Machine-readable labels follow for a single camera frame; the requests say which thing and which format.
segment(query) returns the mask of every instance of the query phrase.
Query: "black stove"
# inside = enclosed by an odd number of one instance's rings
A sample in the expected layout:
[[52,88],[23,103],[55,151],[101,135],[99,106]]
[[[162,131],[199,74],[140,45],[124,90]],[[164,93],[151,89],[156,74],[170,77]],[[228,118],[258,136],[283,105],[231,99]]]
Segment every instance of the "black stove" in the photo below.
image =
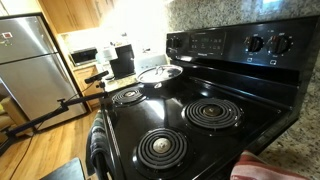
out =
[[228,179],[243,150],[258,154],[298,119],[318,19],[169,33],[179,79],[111,93],[113,178]]

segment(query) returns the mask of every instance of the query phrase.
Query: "granite countertop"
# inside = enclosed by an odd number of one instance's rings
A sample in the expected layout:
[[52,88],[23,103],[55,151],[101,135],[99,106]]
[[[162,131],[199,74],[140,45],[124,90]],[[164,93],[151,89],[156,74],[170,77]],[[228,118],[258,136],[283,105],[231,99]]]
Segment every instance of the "granite countertop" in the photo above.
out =
[[260,155],[271,165],[320,179],[320,57],[313,70],[300,118]]
[[136,75],[131,75],[118,80],[105,81],[105,84],[106,84],[105,90],[108,92],[111,92],[137,82],[138,81],[136,79]]

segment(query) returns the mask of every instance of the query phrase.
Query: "cord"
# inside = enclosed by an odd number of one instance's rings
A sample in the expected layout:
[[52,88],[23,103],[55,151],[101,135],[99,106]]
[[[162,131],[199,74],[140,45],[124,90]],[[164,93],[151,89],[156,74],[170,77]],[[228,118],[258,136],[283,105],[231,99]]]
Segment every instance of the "cord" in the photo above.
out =
[[[87,89],[89,89],[89,88],[93,85],[93,83],[94,83],[94,82],[92,82],[86,89],[82,90],[81,93],[83,93],[84,91],[86,91]],[[71,99],[73,99],[73,98],[76,97],[77,95],[79,95],[79,93],[76,93],[75,95],[73,95],[72,97],[70,97],[66,102],[70,101]],[[59,108],[61,108],[61,106],[59,106],[57,109],[55,109],[55,110],[52,111],[50,114],[48,114],[47,117],[50,116],[50,115],[51,115],[52,113],[54,113],[55,111],[57,111]],[[22,160],[24,159],[24,157],[26,156],[27,152],[29,151],[29,148],[30,148],[30,145],[31,145],[31,142],[32,142],[32,140],[33,140],[34,135],[35,135],[35,133],[31,136],[31,139],[30,139],[30,141],[29,141],[29,144],[28,144],[28,146],[27,146],[27,149],[26,149],[26,151],[24,152],[22,158],[20,159],[17,167],[14,169],[14,171],[13,171],[10,179],[12,179],[13,175],[16,173],[18,167],[20,166]]]

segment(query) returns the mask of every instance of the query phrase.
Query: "appliance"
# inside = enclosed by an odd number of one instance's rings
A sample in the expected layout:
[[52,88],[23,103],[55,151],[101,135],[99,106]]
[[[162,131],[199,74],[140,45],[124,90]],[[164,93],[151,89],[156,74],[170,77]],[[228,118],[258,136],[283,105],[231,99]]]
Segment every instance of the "appliance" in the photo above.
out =
[[165,64],[167,64],[167,58],[165,54],[146,53],[134,59],[134,71],[138,76],[140,73],[149,68]]
[[96,54],[96,59],[100,64],[104,64],[117,58],[117,52],[114,47],[103,48]]
[[319,38],[319,16],[168,33],[179,79],[106,100],[113,179],[229,179],[298,120]]
[[72,60],[74,66],[80,66],[83,64],[95,62],[96,54],[97,54],[96,48],[82,49],[82,50],[74,51],[73,53],[71,53],[70,59]]
[[114,78],[121,79],[134,74],[133,50],[131,44],[116,47],[118,59],[109,61]]
[[[0,78],[10,95],[33,120],[60,106],[77,90],[41,13],[0,19]],[[83,104],[45,121],[39,129],[86,113]]]

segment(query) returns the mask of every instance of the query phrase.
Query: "pot lid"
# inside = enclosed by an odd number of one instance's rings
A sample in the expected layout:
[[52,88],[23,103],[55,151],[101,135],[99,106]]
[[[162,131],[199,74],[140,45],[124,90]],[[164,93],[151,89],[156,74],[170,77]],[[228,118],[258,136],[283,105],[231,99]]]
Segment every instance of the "pot lid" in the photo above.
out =
[[181,73],[182,67],[175,65],[161,65],[142,72],[138,76],[138,81],[142,83],[158,83],[177,77]]

